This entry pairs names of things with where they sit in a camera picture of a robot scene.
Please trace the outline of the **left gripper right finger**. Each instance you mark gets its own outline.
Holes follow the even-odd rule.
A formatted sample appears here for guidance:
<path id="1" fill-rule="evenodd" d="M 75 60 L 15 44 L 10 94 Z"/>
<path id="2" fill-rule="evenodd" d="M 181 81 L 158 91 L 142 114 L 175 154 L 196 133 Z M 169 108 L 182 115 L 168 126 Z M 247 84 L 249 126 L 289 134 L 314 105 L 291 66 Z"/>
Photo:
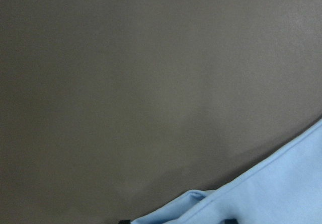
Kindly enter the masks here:
<path id="1" fill-rule="evenodd" d="M 232 218 L 232 219 L 225 219 L 224 224 L 238 224 L 237 219 Z"/>

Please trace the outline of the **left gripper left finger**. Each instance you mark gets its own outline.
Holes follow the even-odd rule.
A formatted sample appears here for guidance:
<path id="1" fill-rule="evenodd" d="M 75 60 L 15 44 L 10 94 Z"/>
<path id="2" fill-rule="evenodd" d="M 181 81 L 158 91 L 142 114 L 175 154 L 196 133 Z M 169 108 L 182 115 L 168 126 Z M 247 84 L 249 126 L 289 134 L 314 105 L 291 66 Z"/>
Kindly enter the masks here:
<path id="1" fill-rule="evenodd" d="M 131 224 L 131 220 L 130 219 L 120 220 L 118 224 Z"/>

